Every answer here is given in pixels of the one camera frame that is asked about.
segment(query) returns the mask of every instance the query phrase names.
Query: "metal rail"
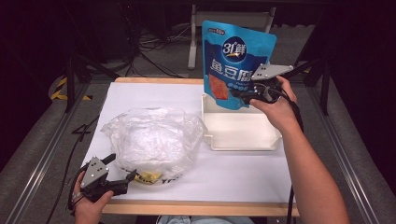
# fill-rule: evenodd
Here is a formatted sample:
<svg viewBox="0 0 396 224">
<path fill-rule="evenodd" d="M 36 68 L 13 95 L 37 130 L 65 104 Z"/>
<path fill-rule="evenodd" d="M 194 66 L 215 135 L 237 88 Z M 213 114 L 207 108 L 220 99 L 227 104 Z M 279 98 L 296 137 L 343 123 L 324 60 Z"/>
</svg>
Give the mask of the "metal rail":
<svg viewBox="0 0 396 224">
<path fill-rule="evenodd" d="M 64 130 L 67 128 L 67 125 L 73 115 L 76 112 L 80 99 L 84 96 L 86 90 L 88 89 L 88 84 L 82 83 L 77 92 L 77 101 L 70 108 L 68 113 L 64 113 L 62 119 L 56 129 L 54 135 L 52 136 L 46 150 L 43 153 L 40 161 L 38 162 L 37 167 L 32 172 L 29 181 L 26 184 L 20 198 L 17 200 L 14 208 L 12 209 L 10 215 L 7 218 L 6 223 L 19 223 L 24 213 L 27 210 L 30 202 L 32 201 L 35 193 L 37 192 L 38 187 L 40 186 L 41 181 L 44 178 L 48 168 L 50 167 L 50 163 L 58 150 L 58 147 L 64 137 Z"/>
<path fill-rule="evenodd" d="M 346 178 L 346 182 L 348 183 L 348 186 L 350 188 L 350 191 L 353 194 L 353 197 L 355 198 L 356 204 L 359 207 L 359 210 L 361 211 L 361 215 L 364 219 L 365 223 L 370 223 L 370 224 L 375 224 L 379 223 L 374 209 L 371 206 L 369 200 L 366 197 L 366 194 L 364 192 L 364 189 L 361 186 L 361 182 L 359 181 L 359 178 L 357 177 L 352 164 L 350 163 L 349 159 L 347 158 L 347 154 L 344 150 L 343 145 L 340 142 L 340 139 L 332 126 L 332 122 L 330 121 L 329 117 L 323 115 L 321 107 L 320 107 L 320 100 L 319 100 L 319 95 L 318 93 L 314 90 L 314 88 L 307 88 L 308 94 L 311 98 L 311 100 L 314 102 L 315 109 L 317 110 L 320 119 L 330 136 L 333 144 L 333 152 L 335 155 L 335 158 L 337 159 L 338 163 L 340 164 L 341 170 Z"/>
</svg>

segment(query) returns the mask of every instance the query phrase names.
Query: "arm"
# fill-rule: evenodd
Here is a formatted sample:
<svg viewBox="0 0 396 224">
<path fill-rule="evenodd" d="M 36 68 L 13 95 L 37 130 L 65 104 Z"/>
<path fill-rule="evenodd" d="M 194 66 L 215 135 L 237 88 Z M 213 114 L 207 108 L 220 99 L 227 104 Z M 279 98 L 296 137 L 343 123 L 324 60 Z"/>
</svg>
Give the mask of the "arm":
<svg viewBox="0 0 396 224">
<path fill-rule="evenodd" d="M 278 77 L 290 99 L 296 96 L 289 82 Z M 341 192 L 331 174 L 300 129 L 287 100 L 269 105 L 258 100 L 250 104 L 264 112 L 282 133 L 291 183 L 304 223 L 349 223 Z"/>
<path fill-rule="evenodd" d="M 78 181 L 74 187 L 74 193 L 80 192 L 80 183 L 85 172 L 78 176 Z M 102 217 L 102 210 L 110 201 L 113 196 L 113 191 L 108 191 L 96 202 L 93 203 L 85 197 L 76 198 L 73 203 L 75 204 L 75 223 L 76 224 L 97 224 Z"/>
</svg>

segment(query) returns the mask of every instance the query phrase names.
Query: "logo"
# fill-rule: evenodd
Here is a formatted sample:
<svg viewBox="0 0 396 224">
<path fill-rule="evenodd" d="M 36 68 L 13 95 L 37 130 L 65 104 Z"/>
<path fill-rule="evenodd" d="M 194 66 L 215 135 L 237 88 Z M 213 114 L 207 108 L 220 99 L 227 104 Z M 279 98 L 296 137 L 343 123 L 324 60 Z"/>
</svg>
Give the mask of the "logo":
<svg viewBox="0 0 396 224">
<path fill-rule="evenodd" d="M 247 54 L 245 42 L 238 36 L 228 38 L 223 46 L 222 53 L 224 58 L 232 63 L 242 62 Z"/>
</svg>

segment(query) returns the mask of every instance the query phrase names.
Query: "forearm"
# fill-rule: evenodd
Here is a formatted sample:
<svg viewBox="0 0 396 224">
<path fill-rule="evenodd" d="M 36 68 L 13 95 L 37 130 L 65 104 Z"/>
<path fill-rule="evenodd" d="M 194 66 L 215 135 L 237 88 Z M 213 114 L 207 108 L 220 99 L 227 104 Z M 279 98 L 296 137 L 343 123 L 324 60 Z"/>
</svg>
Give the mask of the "forearm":
<svg viewBox="0 0 396 224">
<path fill-rule="evenodd" d="M 342 195 L 304 134 L 295 126 L 282 133 L 290 178 L 304 223 L 348 223 Z"/>
</svg>

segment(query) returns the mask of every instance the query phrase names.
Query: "food image on package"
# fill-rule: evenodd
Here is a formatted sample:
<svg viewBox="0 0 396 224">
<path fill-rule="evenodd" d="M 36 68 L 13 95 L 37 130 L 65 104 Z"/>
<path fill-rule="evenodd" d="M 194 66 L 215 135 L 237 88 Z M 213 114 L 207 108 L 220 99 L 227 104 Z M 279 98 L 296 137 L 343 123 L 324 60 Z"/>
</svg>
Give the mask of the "food image on package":
<svg viewBox="0 0 396 224">
<path fill-rule="evenodd" d="M 276 36 L 235 25 L 204 21 L 204 88 L 216 104 L 237 110 L 248 107 L 230 90 L 254 91 L 251 75 L 268 63 Z"/>
</svg>

